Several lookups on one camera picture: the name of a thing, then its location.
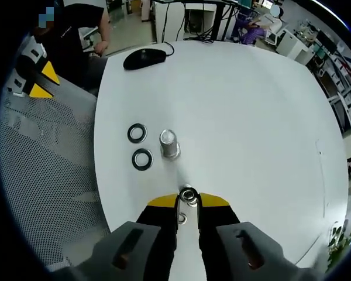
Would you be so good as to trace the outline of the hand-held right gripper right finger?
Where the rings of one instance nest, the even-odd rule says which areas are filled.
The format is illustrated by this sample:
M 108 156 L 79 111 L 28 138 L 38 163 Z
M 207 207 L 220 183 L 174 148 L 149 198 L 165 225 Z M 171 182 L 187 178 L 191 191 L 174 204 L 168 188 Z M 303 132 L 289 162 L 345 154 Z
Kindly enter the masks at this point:
M 281 245 L 240 222 L 221 197 L 198 195 L 199 248 L 207 280 L 309 280 L 310 269 L 287 260 Z

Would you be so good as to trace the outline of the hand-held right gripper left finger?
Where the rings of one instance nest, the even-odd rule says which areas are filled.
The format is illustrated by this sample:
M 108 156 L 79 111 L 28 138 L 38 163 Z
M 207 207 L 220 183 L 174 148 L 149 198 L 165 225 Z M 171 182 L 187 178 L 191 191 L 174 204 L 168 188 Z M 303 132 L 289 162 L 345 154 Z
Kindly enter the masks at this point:
M 63 280 L 168 280 L 177 246 L 178 202 L 178 194 L 150 201 L 135 222 L 96 243 L 90 258 L 64 268 Z

